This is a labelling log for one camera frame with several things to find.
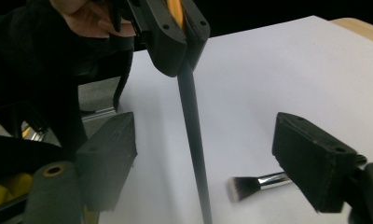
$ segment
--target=paintbrush ferrule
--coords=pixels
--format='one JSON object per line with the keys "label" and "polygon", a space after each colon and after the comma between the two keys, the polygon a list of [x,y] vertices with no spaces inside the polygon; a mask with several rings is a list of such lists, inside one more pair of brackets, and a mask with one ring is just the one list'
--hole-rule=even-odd
{"label": "paintbrush ferrule", "polygon": [[285,172],[280,172],[272,175],[262,175],[257,179],[261,189],[270,189],[292,182],[292,180]]}

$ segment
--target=hand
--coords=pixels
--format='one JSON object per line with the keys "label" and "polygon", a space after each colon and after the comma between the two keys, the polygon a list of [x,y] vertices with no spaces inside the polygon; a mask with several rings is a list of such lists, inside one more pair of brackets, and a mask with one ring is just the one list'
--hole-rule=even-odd
{"label": "hand", "polygon": [[80,36],[108,38],[109,34],[134,36],[129,21],[121,21],[120,32],[116,32],[108,13],[108,0],[93,3],[90,0],[50,0],[52,6],[62,15],[70,29]]}

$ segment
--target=paintbrush bristles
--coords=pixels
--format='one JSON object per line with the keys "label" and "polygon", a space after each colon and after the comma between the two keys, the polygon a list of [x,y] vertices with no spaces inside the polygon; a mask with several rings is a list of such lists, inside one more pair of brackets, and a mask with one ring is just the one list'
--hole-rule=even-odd
{"label": "paintbrush bristles", "polygon": [[234,202],[239,202],[260,191],[258,178],[251,176],[232,177],[229,180],[229,190]]}

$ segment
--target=white surface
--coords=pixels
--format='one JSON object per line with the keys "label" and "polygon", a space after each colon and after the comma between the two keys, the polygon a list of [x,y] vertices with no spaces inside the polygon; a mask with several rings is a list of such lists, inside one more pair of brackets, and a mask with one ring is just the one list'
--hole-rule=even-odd
{"label": "white surface", "polygon": [[[317,214],[294,185],[229,200],[232,176],[282,169],[271,155],[278,112],[301,116],[373,161],[373,42],[308,17],[209,39],[194,72],[214,224],[347,223]],[[199,224],[199,197],[176,78],[136,52],[120,99],[138,156],[101,224]]]}

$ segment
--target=paintbrush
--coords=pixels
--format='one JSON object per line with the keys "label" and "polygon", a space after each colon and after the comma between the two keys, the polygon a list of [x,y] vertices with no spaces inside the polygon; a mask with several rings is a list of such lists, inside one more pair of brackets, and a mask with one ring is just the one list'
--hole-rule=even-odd
{"label": "paintbrush", "polygon": [[[357,155],[356,165],[362,166],[367,163],[367,158]],[[284,184],[292,183],[285,172],[262,176],[239,176],[229,180],[229,190],[233,201],[239,202],[262,189],[271,189]]]}

